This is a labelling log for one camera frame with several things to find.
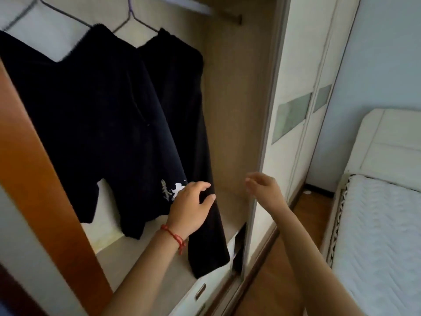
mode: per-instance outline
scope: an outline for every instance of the wooden floor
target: wooden floor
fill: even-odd
[[[323,240],[332,201],[332,198],[314,192],[303,193],[294,208],[318,247]],[[283,241],[278,237],[234,316],[301,316],[303,309]]]

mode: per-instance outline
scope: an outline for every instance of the white bed headboard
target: white bed headboard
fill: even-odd
[[[353,174],[421,192],[421,111],[375,109],[368,113],[343,180]]]

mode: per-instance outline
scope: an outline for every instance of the black garment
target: black garment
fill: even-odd
[[[161,105],[136,48],[105,26],[90,29],[55,63],[0,34],[0,56],[79,220],[91,223],[97,182],[113,190],[126,236],[168,214],[186,185]]]
[[[203,57],[199,51],[163,29],[138,51],[155,87],[187,180],[212,184],[201,193],[203,201],[214,193],[200,90]],[[203,226],[189,239],[189,261],[197,278],[229,262],[216,202]]]
[[[184,172],[189,181],[212,182],[201,108],[203,60],[193,48],[164,31],[148,42],[144,56],[152,85],[142,50],[103,25],[90,29],[58,63],[4,32],[0,45],[81,222],[92,222],[102,178],[114,192],[123,233],[135,239],[146,221],[168,214],[172,195],[165,198],[163,181],[169,192],[176,183],[185,185]],[[229,262],[216,204],[189,239],[189,260],[196,277]]]

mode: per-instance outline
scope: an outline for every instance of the frosted glass panel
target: frosted glass panel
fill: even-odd
[[[330,88],[332,85],[325,86],[319,89],[319,93],[317,95],[316,104],[314,105],[313,113],[316,112],[320,107],[324,106],[328,102],[328,97],[330,93]]]
[[[272,144],[306,118],[312,93],[278,106]]]

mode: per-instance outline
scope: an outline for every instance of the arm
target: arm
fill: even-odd
[[[309,315],[363,316],[298,218],[289,209],[273,177],[251,173],[245,179],[247,191],[271,214],[285,244]]]
[[[191,182],[178,193],[167,220],[174,234],[186,239],[203,224],[216,198],[214,194],[209,195],[199,204],[200,192],[209,186],[205,182]],[[177,249],[177,241],[168,232],[157,231],[114,293],[102,316],[148,315]]]

